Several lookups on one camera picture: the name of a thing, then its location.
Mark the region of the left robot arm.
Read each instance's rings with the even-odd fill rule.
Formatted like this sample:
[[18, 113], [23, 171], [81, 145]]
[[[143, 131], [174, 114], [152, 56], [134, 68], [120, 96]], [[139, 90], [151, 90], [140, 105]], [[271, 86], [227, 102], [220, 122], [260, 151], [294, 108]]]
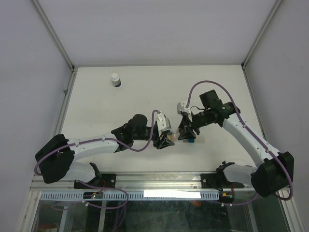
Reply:
[[124, 125], [99, 137], [67, 139], [64, 134], [57, 134], [35, 155], [34, 173], [42, 176], [46, 184], [76, 180], [95, 188], [101, 183], [100, 171], [96, 164], [81, 163], [81, 159], [125, 150], [142, 152], [150, 144], [156, 149], [174, 145], [173, 130], [162, 112], [154, 110], [151, 125], [147, 122], [146, 116], [136, 114]]

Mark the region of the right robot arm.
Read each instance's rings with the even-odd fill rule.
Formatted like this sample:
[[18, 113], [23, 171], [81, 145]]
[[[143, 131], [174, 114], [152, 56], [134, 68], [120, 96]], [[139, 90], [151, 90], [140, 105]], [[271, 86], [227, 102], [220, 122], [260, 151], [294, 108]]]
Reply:
[[177, 113], [182, 116], [178, 126], [178, 140], [195, 139], [200, 128], [218, 124], [229, 132], [247, 151], [255, 166], [242, 166], [223, 162], [216, 169], [216, 183], [227, 187], [232, 182], [250, 185], [262, 197], [275, 194], [290, 185], [294, 174], [294, 157], [289, 152], [281, 153], [266, 140], [257, 136], [244, 120], [239, 108], [232, 102], [222, 103], [215, 90], [201, 94], [204, 109], [192, 114], [185, 102], [177, 104]]

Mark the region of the clear bottle gold cap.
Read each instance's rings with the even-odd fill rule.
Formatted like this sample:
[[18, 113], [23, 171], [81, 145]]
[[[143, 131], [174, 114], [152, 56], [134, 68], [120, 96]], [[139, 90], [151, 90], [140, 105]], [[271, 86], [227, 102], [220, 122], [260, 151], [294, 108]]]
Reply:
[[172, 142], [176, 142], [178, 141], [178, 137], [179, 137], [180, 133], [179, 130], [170, 130], [168, 132], [168, 139], [171, 140]]

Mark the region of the weekly pill organizer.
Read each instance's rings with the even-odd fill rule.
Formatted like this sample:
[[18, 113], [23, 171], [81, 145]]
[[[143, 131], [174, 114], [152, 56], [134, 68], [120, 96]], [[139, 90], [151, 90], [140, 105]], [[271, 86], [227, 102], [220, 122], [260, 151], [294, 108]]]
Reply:
[[204, 137], [198, 137], [196, 139], [184, 139], [183, 143], [190, 143], [190, 144], [204, 144], [206, 139]]

